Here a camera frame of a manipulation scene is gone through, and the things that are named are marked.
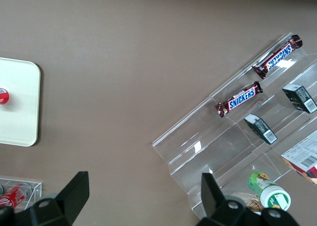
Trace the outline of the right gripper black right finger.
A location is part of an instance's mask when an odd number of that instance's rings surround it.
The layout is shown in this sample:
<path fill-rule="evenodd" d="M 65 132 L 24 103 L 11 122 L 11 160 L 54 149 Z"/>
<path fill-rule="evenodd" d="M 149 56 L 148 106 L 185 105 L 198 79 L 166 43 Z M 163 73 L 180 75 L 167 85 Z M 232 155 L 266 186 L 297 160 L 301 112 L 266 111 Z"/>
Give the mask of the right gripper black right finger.
<path fill-rule="evenodd" d="M 252 211 L 236 196 L 224 195 L 211 173 L 201 178 L 201 200 L 210 220 L 244 220 Z"/>

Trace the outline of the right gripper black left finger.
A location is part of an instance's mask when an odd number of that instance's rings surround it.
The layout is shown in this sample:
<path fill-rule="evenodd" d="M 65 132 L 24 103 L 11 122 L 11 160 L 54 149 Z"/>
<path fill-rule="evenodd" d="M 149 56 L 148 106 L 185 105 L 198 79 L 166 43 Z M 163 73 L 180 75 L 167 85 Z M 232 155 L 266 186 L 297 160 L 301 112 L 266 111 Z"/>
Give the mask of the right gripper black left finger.
<path fill-rule="evenodd" d="M 89 174 L 78 172 L 55 196 L 43 198 L 30 208 L 33 226 L 71 226 L 89 199 Z"/>

